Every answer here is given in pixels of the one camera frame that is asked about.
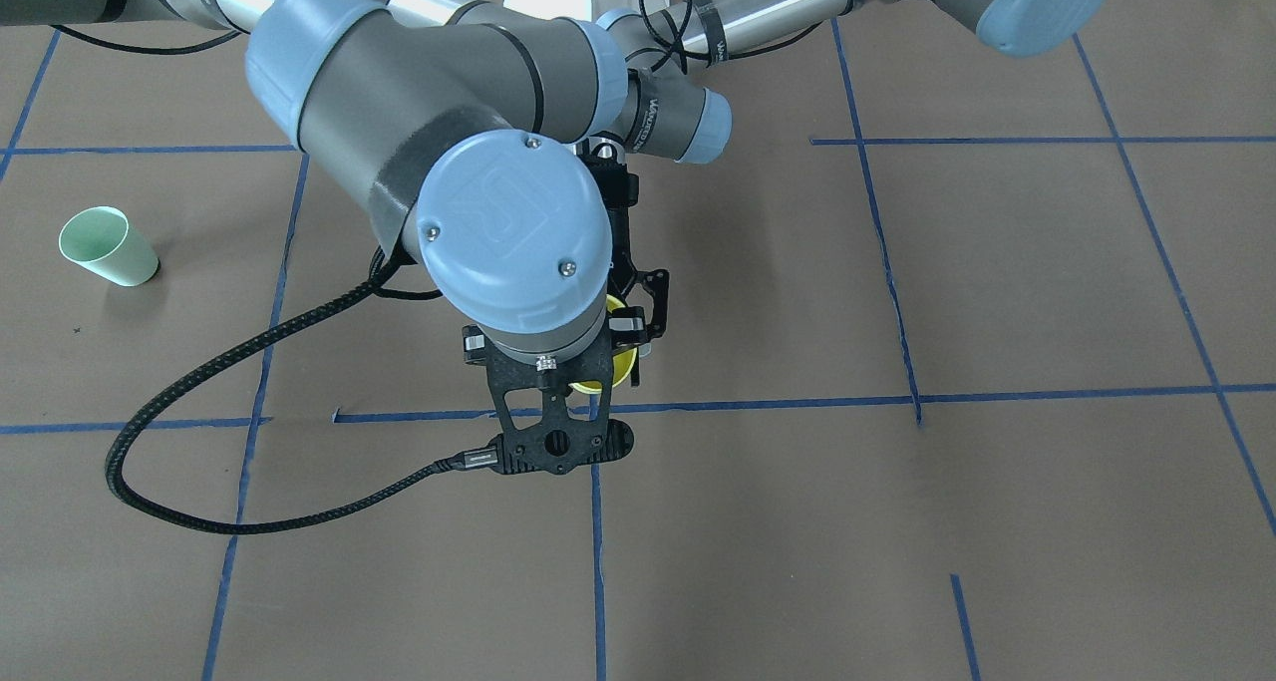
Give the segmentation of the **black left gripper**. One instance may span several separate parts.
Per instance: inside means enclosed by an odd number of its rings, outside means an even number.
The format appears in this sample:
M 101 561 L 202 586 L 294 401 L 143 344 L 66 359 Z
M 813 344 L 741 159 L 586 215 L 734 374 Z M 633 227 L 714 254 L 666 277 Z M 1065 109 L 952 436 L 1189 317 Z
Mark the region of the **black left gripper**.
M 579 142 L 578 157 L 597 184 L 606 207 L 612 238 L 607 293 L 627 304 L 628 295 L 639 286 L 649 296 L 653 307 L 644 321 L 646 340 L 638 346 L 638 357 L 651 355 L 652 340 L 667 332 L 667 298 L 670 275 L 666 269 L 641 269 L 632 254 L 630 208 L 638 204 L 641 182 L 637 173 L 628 170 L 621 159 L 618 142 Z

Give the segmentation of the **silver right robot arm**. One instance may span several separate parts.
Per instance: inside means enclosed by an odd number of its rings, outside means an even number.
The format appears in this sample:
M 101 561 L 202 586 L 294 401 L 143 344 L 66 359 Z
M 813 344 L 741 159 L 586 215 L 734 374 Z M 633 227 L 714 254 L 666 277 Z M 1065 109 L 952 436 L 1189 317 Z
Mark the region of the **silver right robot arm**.
M 621 113 L 601 27 L 471 0 L 3 0 L 3 23 L 181 19 L 246 36 L 251 94 L 513 360 L 606 325 L 611 233 L 570 145 Z

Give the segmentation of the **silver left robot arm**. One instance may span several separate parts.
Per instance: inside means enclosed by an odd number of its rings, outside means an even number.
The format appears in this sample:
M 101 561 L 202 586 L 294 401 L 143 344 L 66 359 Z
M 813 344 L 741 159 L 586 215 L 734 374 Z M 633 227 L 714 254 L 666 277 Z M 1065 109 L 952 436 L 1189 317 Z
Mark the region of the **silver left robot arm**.
M 630 0 L 598 17 L 627 60 L 623 108 L 595 142 L 615 150 L 604 159 L 583 153 L 602 191 L 612 238 L 609 295 L 625 298 L 641 287 L 651 309 L 623 307 L 609 323 L 618 357 L 637 355 L 667 328 L 667 272 L 643 272 L 630 253 L 629 210 L 638 179 L 624 156 L 661 156 L 706 165 L 729 144 L 731 108 L 702 89 L 693 74 L 726 62 L 775 54 L 803 40 L 817 26 L 847 17 L 869 4 L 910 0 L 681 0 L 651 6 Z M 970 31 L 980 45 L 1004 57 L 1037 57 L 1058 48 L 1085 27 L 1104 0 L 925 0 Z

